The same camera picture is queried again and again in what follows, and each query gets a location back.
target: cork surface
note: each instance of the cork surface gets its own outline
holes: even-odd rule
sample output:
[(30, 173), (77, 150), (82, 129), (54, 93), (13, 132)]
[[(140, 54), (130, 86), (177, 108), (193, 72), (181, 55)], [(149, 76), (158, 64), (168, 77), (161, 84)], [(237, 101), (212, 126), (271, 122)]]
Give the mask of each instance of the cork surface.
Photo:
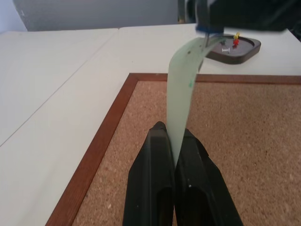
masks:
[[(166, 82), (140, 81), (74, 226), (122, 225), (128, 171), (157, 121), (166, 122)], [(197, 83), (187, 128), (245, 226), (301, 225), (301, 86)]]

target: dark tray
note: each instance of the dark tray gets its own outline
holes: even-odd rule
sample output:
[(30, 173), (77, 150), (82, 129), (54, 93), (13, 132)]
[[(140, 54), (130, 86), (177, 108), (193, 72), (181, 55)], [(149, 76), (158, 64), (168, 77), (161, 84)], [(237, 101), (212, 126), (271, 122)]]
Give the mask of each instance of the dark tray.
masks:
[(216, 45), (207, 55), (207, 58), (225, 64), (237, 65), (247, 61), (260, 50), (261, 42), (256, 39), (239, 37), (239, 44), (235, 47), (233, 45), (233, 35), (225, 34), (224, 37), (226, 41)]

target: brown wooden frame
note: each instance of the brown wooden frame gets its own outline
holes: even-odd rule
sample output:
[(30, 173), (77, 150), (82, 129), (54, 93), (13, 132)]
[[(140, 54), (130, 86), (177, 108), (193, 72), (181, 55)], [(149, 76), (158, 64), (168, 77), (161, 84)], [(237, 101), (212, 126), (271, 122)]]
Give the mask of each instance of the brown wooden frame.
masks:
[[(129, 74), (48, 219), (47, 226), (73, 224), (138, 81), (167, 81), (167, 74)], [(301, 76), (202, 74), (197, 76), (196, 82), (301, 85)]]

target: cork board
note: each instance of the cork board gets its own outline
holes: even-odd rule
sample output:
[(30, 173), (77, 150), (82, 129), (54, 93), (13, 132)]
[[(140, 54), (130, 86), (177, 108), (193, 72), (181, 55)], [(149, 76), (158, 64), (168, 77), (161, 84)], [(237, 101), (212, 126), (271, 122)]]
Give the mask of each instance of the cork board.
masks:
[[(187, 128), (219, 167), (244, 225), (301, 225), (301, 78), (197, 81)], [(128, 171), (157, 121), (166, 122), (166, 75), (129, 75), (47, 225), (122, 225)]]

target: green plastic strip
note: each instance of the green plastic strip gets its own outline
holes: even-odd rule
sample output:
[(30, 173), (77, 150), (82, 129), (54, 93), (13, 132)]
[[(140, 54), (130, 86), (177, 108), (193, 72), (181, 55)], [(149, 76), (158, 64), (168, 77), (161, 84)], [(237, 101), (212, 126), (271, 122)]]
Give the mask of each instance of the green plastic strip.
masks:
[(182, 46), (169, 63), (166, 106), (167, 134), (175, 166), (181, 150), (196, 75), (206, 55), (223, 40), (223, 37), (212, 37), (208, 46), (202, 48), (206, 40), (195, 38)]

